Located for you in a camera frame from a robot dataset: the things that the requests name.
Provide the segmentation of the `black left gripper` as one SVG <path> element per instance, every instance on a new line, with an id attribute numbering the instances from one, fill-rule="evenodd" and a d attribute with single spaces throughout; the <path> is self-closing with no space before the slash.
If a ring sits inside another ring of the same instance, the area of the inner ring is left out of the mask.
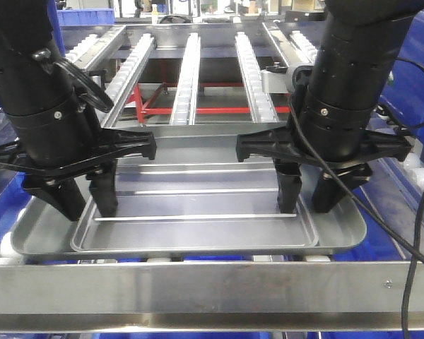
<path id="1" fill-rule="evenodd" d="M 47 157 L 38 163 L 20 141 L 0 145 L 0 170 L 34 175 L 24 177 L 24 191 L 50 204 L 70 221 L 77 221 L 86 202 L 75 180 L 43 177 L 75 177 L 90 172 L 86 179 L 90 181 L 91 196 L 101 216 L 113 218 L 118 205 L 115 190 L 117 163 L 110 161 L 135 154 L 153 160 L 157 145 L 151 132 L 101 129 L 92 145 L 75 147 L 68 141 L 58 141 L 46 150 L 49 152 Z"/>

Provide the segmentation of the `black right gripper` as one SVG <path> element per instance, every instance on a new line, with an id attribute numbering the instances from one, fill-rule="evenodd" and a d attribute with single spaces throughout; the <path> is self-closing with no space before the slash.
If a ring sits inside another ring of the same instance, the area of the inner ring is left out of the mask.
<path id="1" fill-rule="evenodd" d="M 365 131 L 360 148 L 353 157 L 346 161 L 328 161 L 327 164 L 350 190 L 354 190 L 367 183 L 372 176 L 370 166 L 363 163 L 383 157 L 403 161 L 410 149 L 410 143 L 403 136 Z M 282 213 L 293 213 L 295 210 L 302 187 L 299 164 L 322 166 L 317 158 L 295 147 L 291 131 L 285 126 L 238 135 L 236 154 L 240 162 L 252 155 L 275 159 L 277 202 Z M 312 205 L 316 212 L 328 213 L 345 196 L 346 192 L 323 170 L 312 195 Z"/>

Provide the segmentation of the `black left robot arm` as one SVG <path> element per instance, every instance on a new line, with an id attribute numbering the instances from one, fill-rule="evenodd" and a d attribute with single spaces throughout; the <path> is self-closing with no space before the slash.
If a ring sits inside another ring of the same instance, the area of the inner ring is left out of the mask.
<path id="1" fill-rule="evenodd" d="M 86 205 L 77 177 L 86 177 L 101 216 L 110 218 L 117 159 L 156 154 L 152 133 L 101 126 L 97 113 L 113 101 L 61 55 L 46 1 L 0 1 L 0 105 L 17 135 L 0 145 L 0 170 L 22 172 L 27 193 L 72 221 Z"/>

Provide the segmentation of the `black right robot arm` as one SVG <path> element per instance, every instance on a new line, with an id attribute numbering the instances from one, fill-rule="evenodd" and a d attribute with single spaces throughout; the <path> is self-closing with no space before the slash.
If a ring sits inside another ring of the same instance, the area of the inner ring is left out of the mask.
<path id="1" fill-rule="evenodd" d="M 282 213 L 295 209 L 302 165 L 321 169 L 312 204 L 326 213 L 369 181 L 371 161 L 402 161 L 411 150 L 403 136 L 367 125 L 424 1 L 328 1 L 326 9 L 315 62 L 292 77 L 287 124 L 237 137 L 239 161 L 253 155 L 273 160 Z"/>

